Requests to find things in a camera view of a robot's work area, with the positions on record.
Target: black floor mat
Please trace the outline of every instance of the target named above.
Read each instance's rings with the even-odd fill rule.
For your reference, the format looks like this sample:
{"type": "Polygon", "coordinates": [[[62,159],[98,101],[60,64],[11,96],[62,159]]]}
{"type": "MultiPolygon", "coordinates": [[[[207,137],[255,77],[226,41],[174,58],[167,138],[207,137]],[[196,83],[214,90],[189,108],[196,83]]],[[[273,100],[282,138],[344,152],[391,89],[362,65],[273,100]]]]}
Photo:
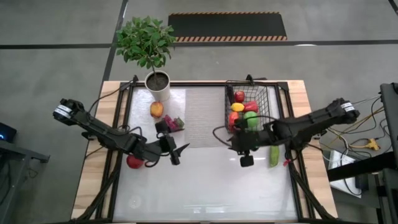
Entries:
{"type": "Polygon", "coordinates": [[[178,12],[169,25],[177,42],[287,40],[279,12],[178,12]]]}

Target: orange and black striped border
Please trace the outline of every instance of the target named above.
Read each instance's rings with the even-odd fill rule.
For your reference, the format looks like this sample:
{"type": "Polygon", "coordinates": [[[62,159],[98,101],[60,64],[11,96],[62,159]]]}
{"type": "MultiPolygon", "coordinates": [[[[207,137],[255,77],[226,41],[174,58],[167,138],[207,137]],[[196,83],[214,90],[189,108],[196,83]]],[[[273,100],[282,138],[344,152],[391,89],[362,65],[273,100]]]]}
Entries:
{"type": "Polygon", "coordinates": [[[176,42],[259,42],[285,41],[286,36],[224,36],[224,37],[176,37],[176,42]]]}
{"type": "Polygon", "coordinates": [[[219,15],[219,14],[280,14],[279,12],[175,12],[170,13],[172,15],[219,15]]]}

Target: black wire basket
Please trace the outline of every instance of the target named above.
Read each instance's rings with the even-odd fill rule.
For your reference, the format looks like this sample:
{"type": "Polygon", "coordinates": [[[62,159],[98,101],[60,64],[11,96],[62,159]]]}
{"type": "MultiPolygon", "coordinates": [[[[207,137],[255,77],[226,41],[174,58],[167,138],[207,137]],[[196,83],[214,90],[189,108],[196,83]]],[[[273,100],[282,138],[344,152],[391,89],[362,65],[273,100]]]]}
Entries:
{"type": "MultiPolygon", "coordinates": [[[[228,117],[232,112],[231,102],[228,98],[228,86],[232,86],[233,93],[237,91],[244,92],[244,101],[243,104],[248,103],[250,101],[255,101],[258,106],[258,116],[268,116],[260,117],[257,126],[254,128],[246,128],[247,131],[260,131],[262,130],[262,125],[270,122],[270,107],[269,107],[269,99],[268,99],[268,87],[262,85],[256,85],[255,82],[250,81],[227,81],[225,83],[225,128],[230,133],[231,131],[228,128],[228,117]]],[[[239,117],[243,118],[243,112],[239,112],[239,117]]]]}

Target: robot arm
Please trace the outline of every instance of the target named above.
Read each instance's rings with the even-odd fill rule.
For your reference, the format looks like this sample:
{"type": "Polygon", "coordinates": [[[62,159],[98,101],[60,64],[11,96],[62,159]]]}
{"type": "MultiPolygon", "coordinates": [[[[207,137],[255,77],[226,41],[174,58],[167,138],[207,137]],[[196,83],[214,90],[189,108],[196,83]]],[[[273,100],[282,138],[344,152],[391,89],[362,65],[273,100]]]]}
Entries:
{"type": "Polygon", "coordinates": [[[137,159],[150,162],[158,161],[162,153],[169,152],[172,164],[180,164],[178,157],[183,149],[174,150],[176,145],[173,137],[166,134],[158,141],[147,143],[147,139],[141,135],[114,129],[92,117],[79,101],[62,99],[53,112],[53,117],[68,126],[79,125],[96,136],[99,143],[110,150],[122,151],[134,155],[137,159]]]}
{"type": "Polygon", "coordinates": [[[245,131],[246,119],[235,121],[236,131],[230,139],[230,149],[244,155],[241,166],[251,166],[254,161],[249,155],[260,146],[286,144],[287,149],[301,151],[312,136],[322,133],[335,124],[352,124],[359,116],[359,111],[342,98],[334,100],[326,108],[314,111],[299,118],[277,119],[263,126],[262,131],[245,131]]]}

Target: green leaves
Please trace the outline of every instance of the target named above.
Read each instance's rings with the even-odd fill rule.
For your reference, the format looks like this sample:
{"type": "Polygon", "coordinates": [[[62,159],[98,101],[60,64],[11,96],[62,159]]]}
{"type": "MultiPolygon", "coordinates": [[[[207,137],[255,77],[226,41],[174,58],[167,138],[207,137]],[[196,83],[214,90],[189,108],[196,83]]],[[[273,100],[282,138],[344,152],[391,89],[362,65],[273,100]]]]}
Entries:
{"type": "Polygon", "coordinates": [[[141,49],[140,49],[138,46],[132,46],[132,47],[131,47],[131,51],[132,51],[133,53],[137,53],[137,54],[140,54],[140,53],[141,53],[141,49]]]}
{"type": "Polygon", "coordinates": [[[160,34],[158,32],[153,33],[152,37],[150,37],[150,39],[153,41],[154,44],[156,44],[157,41],[160,39],[160,34]]]}
{"type": "Polygon", "coordinates": [[[122,49],[119,49],[119,50],[116,52],[116,55],[121,55],[121,54],[123,54],[123,50],[122,50],[122,49]]]}
{"type": "Polygon", "coordinates": [[[165,40],[161,40],[161,41],[159,41],[158,43],[157,43],[157,45],[159,46],[159,47],[161,47],[161,46],[163,46],[163,45],[165,45],[166,44],[166,41],[165,40]]]}
{"type": "Polygon", "coordinates": [[[139,66],[141,66],[141,68],[142,68],[147,63],[147,59],[143,57],[138,62],[139,62],[139,66]]]}
{"type": "Polygon", "coordinates": [[[175,41],[171,26],[160,26],[163,21],[133,17],[122,29],[116,31],[118,51],[124,61],[136,61],[140,67],[160,68],[166,64],[165,54],[170,56],[168,47],[175,41]]]}

